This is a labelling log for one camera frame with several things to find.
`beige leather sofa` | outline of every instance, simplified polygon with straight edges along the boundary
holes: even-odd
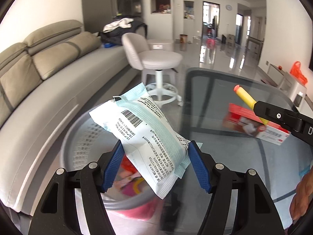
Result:
[[[77,112],[111,78],[133,70],[123,47],[101,47],[96,36],[81,33],[82,26],[57,22],[0,53],[0,200],[16,212]]]

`blue gripper pad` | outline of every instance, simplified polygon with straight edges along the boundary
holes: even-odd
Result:
[[[212,188],[210,184],[210,174],[196,148],[198,148],[198,146],[190,142],[188,146],[188,155],[200,186],[208,193]]]
[[[104,192],[112,187],[117,171],[123,160],[124,154],[125,152],[123,146],[120,143],[104,171],[104,183],[102,185],[102,189],[104,190]]]

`chair backrest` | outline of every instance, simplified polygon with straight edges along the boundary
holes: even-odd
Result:
[[[126,33],[122,36],[122,44],[130,66],[137,70],[143,70],[138,54],[150,50],[145,37],[136,33]]]

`red and white box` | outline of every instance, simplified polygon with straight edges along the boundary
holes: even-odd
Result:
[[[290,135],[289,131],[271,121],[264,125],[252,110],[233,103],[229,104],[228,114],[223,120],[223,126],[276,145],[281,145]]]

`barcode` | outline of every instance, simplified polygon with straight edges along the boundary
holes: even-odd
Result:
[[[134,127],[137,127],[142,122],[139,117],[135,116],[129,110],[124,110],[122,114],[131,122]]]

